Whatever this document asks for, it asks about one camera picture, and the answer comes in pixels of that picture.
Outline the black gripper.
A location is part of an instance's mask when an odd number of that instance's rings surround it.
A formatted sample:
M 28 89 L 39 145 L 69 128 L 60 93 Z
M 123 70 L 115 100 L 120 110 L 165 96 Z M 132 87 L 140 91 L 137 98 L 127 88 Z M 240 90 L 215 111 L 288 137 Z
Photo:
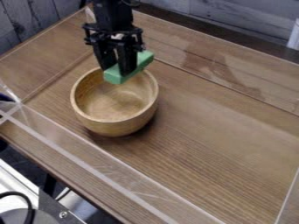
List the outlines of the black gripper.
M 88 45 L 93 43 L 92 34 L 103 35 L 107 39 L 117 34 L 133 38 L 132 45 L 120 44 L 116 47 L 116 53 L 112 45 L 93 45 L 100 68 L 107 70 L 117 63 L 120 75 L 128 76 L 136 70 L 136 51 L 141 52 L 145 49 L 143 29 L 133 25 L 132 9 L 140 2 L 137 0 L 91 0 L 91 2 L 96 21 L 83 25 L 85 43 Z

